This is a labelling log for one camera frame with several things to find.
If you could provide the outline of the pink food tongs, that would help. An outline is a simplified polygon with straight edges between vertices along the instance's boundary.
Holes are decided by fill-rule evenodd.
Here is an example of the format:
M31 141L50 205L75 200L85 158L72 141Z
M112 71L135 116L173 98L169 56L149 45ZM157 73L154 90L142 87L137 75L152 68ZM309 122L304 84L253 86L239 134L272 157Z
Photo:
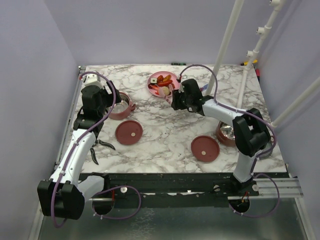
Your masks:
M172 104L172 100L170 99L170 97L172 96L174 90L175 90L175 85L173 83L169 84L168 86L162 87L162 91L164 93L164 99L169 105Z

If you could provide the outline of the dark red steel lunch pot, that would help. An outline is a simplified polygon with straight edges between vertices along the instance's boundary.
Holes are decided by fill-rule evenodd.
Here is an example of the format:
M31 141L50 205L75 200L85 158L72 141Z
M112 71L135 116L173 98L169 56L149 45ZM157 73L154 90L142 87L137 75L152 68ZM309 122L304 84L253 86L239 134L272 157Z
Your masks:
M220 121L215 129L218 141L227 147L236 147L234 129L232 126Z

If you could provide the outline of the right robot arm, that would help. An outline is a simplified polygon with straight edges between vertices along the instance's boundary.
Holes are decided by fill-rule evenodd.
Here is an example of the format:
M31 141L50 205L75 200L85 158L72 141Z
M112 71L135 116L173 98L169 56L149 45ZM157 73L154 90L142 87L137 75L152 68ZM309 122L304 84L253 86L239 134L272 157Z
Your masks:
M203 96L197 81L193 78L183 81L179 89L172 92L171 107L174 110L188 110L211 117L232 126L239 155L233 171L235 180L230 182L229 189L236 196L246 192L247 182L253 177L257 159L275 147L273 144L267 148L271 141L270 132L273 130L263 119L260 111L256 108L235 108L217 101L216 96Z

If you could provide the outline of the white steamed bun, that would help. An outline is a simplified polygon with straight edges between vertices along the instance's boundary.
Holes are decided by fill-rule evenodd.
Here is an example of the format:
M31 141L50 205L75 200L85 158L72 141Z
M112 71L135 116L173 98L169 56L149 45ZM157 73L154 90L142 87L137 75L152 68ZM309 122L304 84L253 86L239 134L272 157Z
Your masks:
M163 91L163 93L164 93L164 95L165 96L168 96L168 95L170 95L170 89L167 87L167 86L163 86L162 88L161 88L161 90Z

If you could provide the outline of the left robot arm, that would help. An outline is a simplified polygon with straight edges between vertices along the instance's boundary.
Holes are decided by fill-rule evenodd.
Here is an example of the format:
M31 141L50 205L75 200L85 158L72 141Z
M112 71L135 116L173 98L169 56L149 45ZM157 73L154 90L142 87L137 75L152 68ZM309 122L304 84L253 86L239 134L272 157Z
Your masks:
M111 190L100 176L89 176L79 182L88 153L96 142L109 112L121 102L113 83L105 87L89 85L82 89L82 107L73 124L70 144L57 169L48 180L38 184L37 193L44 216L77 220L85 202L95 194L103 198Z

